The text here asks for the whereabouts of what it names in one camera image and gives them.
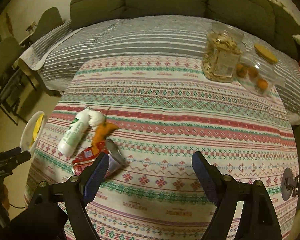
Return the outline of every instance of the floor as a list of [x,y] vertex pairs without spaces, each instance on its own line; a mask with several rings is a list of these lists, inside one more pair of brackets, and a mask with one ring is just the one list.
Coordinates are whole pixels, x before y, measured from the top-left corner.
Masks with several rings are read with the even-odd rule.
[[[25,91],[21,97],[20,115],[26,120],[29,120],[37,111],[44,111],[46,115],[50,115],[60,98],[50,97],[42,91],[34,91],[33,88],[27,84]],[[0,111],[0,152],[7,151],[20,145],[20,139],[25,128],[25,124],[19,121],[16,126],[11,120]],[[13,174],[4,179],[4,183],[9,190],[10,203],[17,207],[24,207],[24,190],[30,162],[25,162],[19,165]],[[23,209],[16,209],[10,207],[10,219],[20,214]]]
[[[60,98],[50,97],[42,91],[36,92],[28,84],[26,86],[25,92],[22,94],[21,100],[22,107],[20,109],[20,115],[26,120],[29,120],[33,114],[40,110],[44,111],[45,114],[49,116]],[[26,125],[23,122],[19,122],[19,125],[16,126],[3,114],[3,112],[0,111],[0,152],[12,149],[20,145],[21,135],[25,126]],[[297,144],[300,170],[300,126],[294,130],[294,135]],[[30,162],[25,162],[19,165],[13,171],[13,174],[6,177],[4,181],[9,190],[10,203],[18,207],[24,206],[23,194],[30,164]],[[300,194],[297,210],[298,211],[295,216],[295,222],[291,230],[289,239],[295,239],[300,232]],[[14,218],[22,211],[23,209],[10,207],[10,218]]]

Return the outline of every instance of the yellow lid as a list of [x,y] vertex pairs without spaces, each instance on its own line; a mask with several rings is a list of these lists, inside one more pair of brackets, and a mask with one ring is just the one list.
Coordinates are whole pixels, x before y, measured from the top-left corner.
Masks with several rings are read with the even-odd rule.
[[278,62],[278,59],[275,57],[275,55],[273,55],[273,53],[265,46],[255,43],[254,48],[256,49],[256,52],[269,63],[273,64]]

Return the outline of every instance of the sofa backrest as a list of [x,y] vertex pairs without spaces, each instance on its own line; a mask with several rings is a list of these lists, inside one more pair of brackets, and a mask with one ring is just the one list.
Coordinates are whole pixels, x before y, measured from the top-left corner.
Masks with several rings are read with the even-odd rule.
[[300,27],[291,15],[269,0],[72,0],[70,3],[73,29],[111,19],[166,14],[206,17],[235,26],[298,59],[292,35],[300,34]]

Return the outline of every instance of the chair backrest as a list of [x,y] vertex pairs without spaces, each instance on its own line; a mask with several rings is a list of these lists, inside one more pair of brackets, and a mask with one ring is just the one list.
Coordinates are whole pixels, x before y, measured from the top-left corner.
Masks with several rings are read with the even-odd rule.
[[23,50],[14,37],[8,37],[0,42],[0,78],[8,67],[20,57]]
[[51,7],[42,14],[34,33],[30,36],[30,40],[34,43],[62,24],[63,22],[58,8]]

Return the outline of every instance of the black cable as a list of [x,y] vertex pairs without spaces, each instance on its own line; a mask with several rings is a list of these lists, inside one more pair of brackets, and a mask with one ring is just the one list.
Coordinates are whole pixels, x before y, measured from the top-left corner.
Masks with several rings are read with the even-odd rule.
[[14,208],[19,208],[19,209],[26,208],[26,207],[16,207],[16,206],[14,206],[14,205],[12,205],[12,204],[10,204],[10,203],[9,203],[9,205],[12,206],[12,207],[14,207]]

